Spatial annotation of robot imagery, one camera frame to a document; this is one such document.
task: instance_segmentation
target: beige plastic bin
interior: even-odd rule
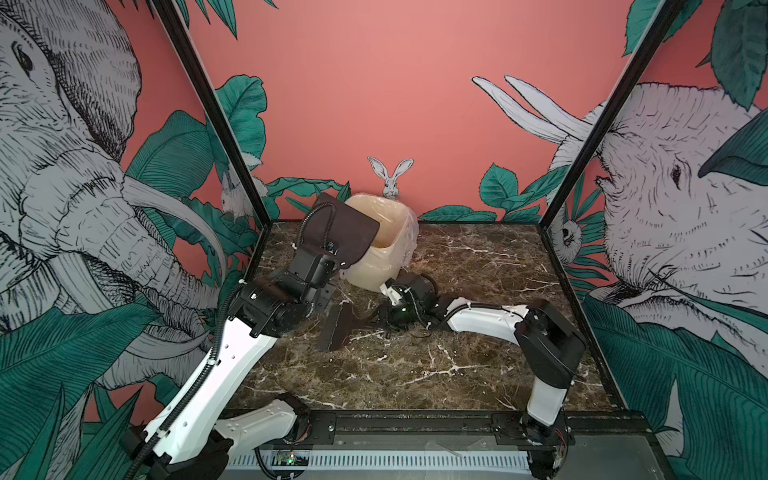
[[[341,277],[352,285],[372,292],[389,278],[396,278],[400,267],[411,263],[419,221],[413,210],[395,200],[375,195],[351,196],[347,205],[379,222],[373,244],[359,262],[341,271]]]

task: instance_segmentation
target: brown marble surface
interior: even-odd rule
[[[259,274],[286,266],[298,223],[272,229]],[[527,225],[420,225],[409,270],[432,275],[441,292],[479,302],[519,304],[541,297],[572,322],[571,308],[541,245]],[[335,301],[354,302],[358,315],[384,300],[334,280]],[[525,409],[534,376],[516,345],[475,333],[355,331],[341,350],[314,349],[325,319],[313,315],[256,364],[227,405],[255,409],[290,391],[313,408]],[[566,409],[611,410],[588,353]]]

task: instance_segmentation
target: elephant illustration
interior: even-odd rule
[[[210,347],[199,310],[219,289],[180,265],[143,209],[200,231],[222,281],[227,257],[202,218],[118,163],[141,90],[124,30],[102,0],[0,0],[0,60],[0,335],[52,307],[99,313],[140,293],[164,325],[148,325],[96,383],[163,373],[182,385]],[[49,479],[78,456],[89,395],[66,412]]]

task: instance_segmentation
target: tropical leaf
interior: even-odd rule
[[[288,200],[289,204],[291,204],[294,207],[298,208],[301,211],[301,213],[303,213],[303,214],[308,214],[310,212],[310,210],[312,210],[312,207],[310,207],[309,205],[302,204],[298,200],[295,200],[295,199],[293,199],[291,197],[287,197],[286,200]]]
[[[581,176],[576,181],[576,186],[574,187],[574,201],[573,201],[573,209],[571,210],[574,214],[573,218],[576,218],[576,212],[578,212],[581,209],[581,191],[584,189],[584,174],[581,174]]]
[[[229,121],[232,133],[237,139],[240,150],[261,158],[266,144],[264,121],[258,116],[266,110],[266,93],[262,81],[258,77],[237,75],[227,80],[223,87],[216,90],[224,115]],[[216,132],[209,127],[208,134],[215,136],[210,139],[216,162],[219,179],[230,168],[230,161],[224,152]]]
[[[352,196],[352,189],[349,186],[349,182],[347,182],[346,185],[344,185],[344,187],[342,187],[342,189],[339,190],[339,193],[336,195],[336,199],[339,202],[346,202],[347,199],[349,199],[351,196]]]
[[[675,477],[677,477],[677,480],[701,480],[696,475],[690,472],[688,467],[685,465],[685,458],[681,457],[667,457],[667,461],[670,463],[670,467],[672,467],[672,472],[674,472]]]
[[[489,207],[502,208],[502,202],[518,194],[518,176],[492,164],[480,182],[480,198]]]
[[[582,307],[629,407],[654,431],[664,426],[677,380],[685,465],[693,475],[757,480],[768,472],[768,379],[685,329],[635,323],[590,296]]]
[[[184,200],[184,203],[192,209],[194,213],[200,216],[205,223],[207,223],[211,229],[216,233],[216,236],[221,243],[221,248],[226,255],[232,255],[233,253],[245,253],[248,254],[247,246],[253,245],[254,242],[251,239],[258,238],[256,232],[253,232],[250,228],[249,232],[253,232],[252,236],[248,236],[248,244],[242,246],[240,244],[242,236],[246,233],[241,226],[235,223],[234,216],[232,214],[225,214],[218,208],[209,203],[202,203],[197,198],[191,200]],[[176,232],[176,235],[182,240],[194,245],[199,243],[205,250],[211,255],[215,256],[214,248],[210,245],[205,236],[197,231],[196,228],[183,220],[165,213],[160,213],[165,220],[165,223]]]
[[[520,207],[531,204],[534,201],[534,193],[528,192],[526,194],[512,195],[502,201],[502,208],[504,212],[509,213],[513,210],[517,210]]]
[[[177,110],[141,145],[125,174],[173,198],[188,198],[213,165],[205,125]]]
[[[144,213],[147,214],[149,220],[157,228],[157,231],[160,233],[160,236],[163,237],[168,248],[173,249],[174,244],[176,244],[176,232],[174,232],[174,229],[170,228],[168,224],[165,223],[160,212],[154,208],[144,208],[142,210],[144,210]]]
[[[597,288],[595,285],[592,285],[589,282],[585,282],[584,280],[578,280],[575,278],[569,278],[568,282],[571,284],[572,287],[580,288],[582,290],[587,290],[588,292],[591,292],[592,290]]]
[[[699,305],[705,306],[706,308],[710,310],[714,310],[715,312],[722,313],[723,315],[732,316],[733,318],[740,320],[744,323],[747,323],[765,333],[768,333],[768,315],[762,312],[758,312],[757,310],[748,309],[743,306],[732,306],[727,305],[725,303],[719,303],[719,302],[713,302],[712,300],[707,300],[704,298],[700,298],[698,296],[693,296],[689,293],[684,292],[683,290],[680,290],[674,285],[671,285],[666,280],[661,278],[655,273],[652,273],[657,279],[659,279],[662,284],[670,287],[672,290],[675,290],[678,293],[682,293],[685,295],[689,300],[698,303]]]
[[[516,210],[504,215],[502,222],[525,222],[525,223],[538,223],[541,217],[538,214],[539,207],[525,208],[524,210]]]
[[[712,36],[712,71],[730,99],[747,110],[768,65],[768,5],[732,8],[726,0]]]
[[[624,49],[624,54],[629,55],[633,53],[637,46],[640,44],[640,40],[643,38],[645,29],[648,27],[650,20],[654,17],[656,8],[659,6],[660,0],[634,0],[627,16],[627,47]],[[694,14],[697,8],[701,5],[701,0],[687,0],[680,10],[680,14],[675,18],[674,22],[670,26],[669,31],[664,36],[664,41],[672,37],[680,27]]]
[[[495,222],[497,215],[493,212],[479,211],[472,212],[470,214],[461,215],[458,219],[459,222]]]
[[[261,201],[264,202],[266,212],[270,215],[270,219],[277,220],[280,218],[280,207],[277,206],[275,197],[261,197]]]
[[[741,352],[736,349],[736,347],[734,347],[730,343],[726,342],[725,339],[722,336],[720,336],[720,334],[718,332],[715,332],[715,335],[712,337],[712,340],[710,340],[710,342],[712,342],[715,345],[719,346],[721,349],[728,350],[729,352],[731,352],[735,356],[737,356],[740,359],[742,359],[744,362],[749,363],[747,361],[747,359],[744,357],[744,355],[742,355]]]
[[[98,418],[102,422],[106,422],[118,409],[114,407],[112,399],[109,398],[109,392],[107,392],[106,389],[101,388],[100,386],[95,386],[94,397],[96,399]]]
[[[141,330],[159,317],[156,310],[136,303],[94,315],[65,315],[52,308],[0,336],[0,472],[29,450],[60,385],[68,412]]]
[[[768,186],[768,109],[726,140],[701,166],[699,178],[710,172]]]
[[[232,0],[208,0],[208,4],[230,29],[232,35],[237,38],[237,21],[235,20],[235,8],[232,6]]]
[[[65,480],[103,480],[122,478],[131,464],[120,440],[130,426],[139,389],[115,414],[104,423],[83,449]]]
[[[200,7],[200,11],[203,12],[203,15],[205,15],[205,19],[208,20],[208,23],[210,24],[210,17],[208,16],[208,10],[205,8],[205,0],[194,0],[195,3],[197,3],[197,6]]]
[[[56,447],[56,438],[64,417],[64,386],[61,386],[56,395],[56,400],[51,407],[51,412],[32,443],[32,447],[24,457],[22,464],[16,470],[13,480],[45,480],[48,474],[48,466],[53,458]]]
[[[578,254],[580,257],[586,257],[587,255],[594,255],[595,253],[604,252],[605,245],[588,245],[586,247],[582,247],[581,250],[578,251]]]
[[[320,191],[328,190],[329,188],[341,191],[341,189],[344,188],[343,185],[340,185],[333,180],[310,180],[309,178],[291,177],[278,178],[274,182],[268,183],[266,188],[270,197],[279,197],[285,190],[290,190],[299,197],[311,197],[317,192],[315,186],[317,186]]]
[[[597,190],[589,194],[589,197],[587,197],[587,200],[584,200],[584,203],[582,203],[581,206],[578,208],[578,210],[576,210],[576,213],[574,214],[574,218],[576,219],[581,218],[582,215],[587,213],[589,209],[592,208],[592,205],[594,205],[594,202],[598,199],[598,197],[602,193],[603,191],[598,188]]]
[[[611,271],[611,268],[605,263],[598,262],[597,260],[593,260],[589,257],[576,257],[576,260],[574,260],[573,264],[581,266],[596,266],[597,268],[601,268],[609,272]]]
[[[184,23],[187,25],[187,28],[189,28],[190,27],[190,11],[187,10],[187,0],[176,0],[176,5],[179,5],[181,16],[184,17]]]
[[[525,190],[521,192],[521,194],[533,194],[531,196],[531,201],[545,197],[547,194],[549,194],[563,183],[563,179],[568,173],[569,168],[569,165],[563,165],[562,167],[557,167],[554,170],[550,170],[544,176],[528,185]]]
[[[179,387],[163,373],[158,373],[149,381],[154,385],[154,399],[163,406],[167,406],[176,394],[179,393]]]
[[[602,273],[591,268],[574,268],[572,266],[563,267],[568,275],[575,276],[576,278],[599,278],[602,280],[608,280]]]
[[[444,205],[435,208],[419,217],[428,222],[458,222],[458,221],[493,221],[496,214],[493,212],[475,212],[463,205]]]

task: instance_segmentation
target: elephant tusk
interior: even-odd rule
[[[131,342],[125,351],[148,360],[172,359],[196,349],[208,337],[208,332],[186,342],[164,340],[144,331]]]
[[[91,275],[80,253],[63,253],[48,261],[61,288],[86,313],[99,313],[114,307]]]
[[[154,208],[166,214],[173,215],[179,220],[187,222],[197,229],[198,232],[202,233],[206,240],[213,246],[214,250],[216,250],[216,255],[219,258],[219,265],[221,268],[221,284],[223,284],[224,279],[227,277],[227,256],[224,254],[224,249],[221,247],[221,242],[216,236],[214,229],[212,229],[200,215],[196,214],[191,208],[182,204],[172,196],[166,195],[132,177],[124,178],[123,197],[134,207]]]

